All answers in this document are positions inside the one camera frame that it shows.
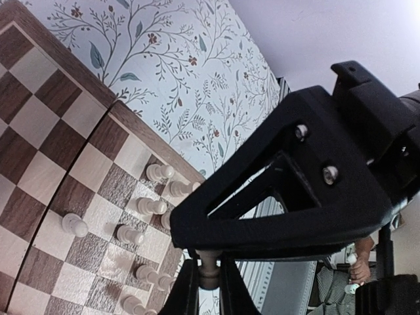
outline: chessboard border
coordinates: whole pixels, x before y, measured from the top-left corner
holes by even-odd
[[[168,143],[131,111],[107,86],[77,59],[38,19],[18,0],[8,0],[0,6],[0,30],[15,23],[36,46],[52,58],[67,74],[83,86],[130,132],[141,139],[157,157],[172,165],[190,182],[204,182],[204,177],[185,161]]]

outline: blue leaf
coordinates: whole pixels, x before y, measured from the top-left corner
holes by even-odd
[[[119,79],[121,81],[126,81],[126,80],[140,81],[140,79],[135,74],[133,74],[131,72],[127,72],[125,74],[122,74],[121,77],[119,77]]]
[[[142,33],[142,30],[143,30],[143,23],[142,21],[140,21],[136,28],[136,37],[140,36],[140,34]]]
[[[117,2],[122,5],[123,7],[125,7],[126,9],[128,9],[130,7],[129,3],[126,2],[126,0],[117,0]]]
[[[214,14],[215,11],[213,11],[213,9],[210,7],[210,4],[207,2],[205,4],[207,5],[207,8],[209,8],[209,11],[211,12],[211,14]]]
[[[205,46],[204,40],[201,37],[201,35],[199,36],[199,47],[202,51],[207,51],[207,47]]]
[[[223,158],[223,156],[224,156],[224,152],[223,152],[223,148],[222,148],[222,145],[221,145],[221,143],[219,142],[219,154],[220,154],[220,156]]]
[[[104,59],[102,58],[102,55],[100,54],[99,50],[97,49],[97,47],[95,46],[94,43],[91,43],[91,62],[92,62],[92,66],[95,69],[101,69],[104,67],[105,62]]]

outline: hand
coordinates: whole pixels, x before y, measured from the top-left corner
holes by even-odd
[[[352,283],[362,285],[370,278],[369,258],[360,256],[354,265],[350,267]]]

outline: screw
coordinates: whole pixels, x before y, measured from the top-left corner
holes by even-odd
[[[324,182],[332,185],[339,176],[339,170],[335,166],[327,166],[322,170],[322,175],[324,176]]]
[[[297,140],[303,142],[308,135],[308,127],[306,125],[298,125],[295,129],[295,136]]]

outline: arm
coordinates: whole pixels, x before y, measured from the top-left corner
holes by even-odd
[[[350,267],[352,282],[362,284],[370,278],[369,256],[375,242],[369,236],[355,243],[357,262]]]

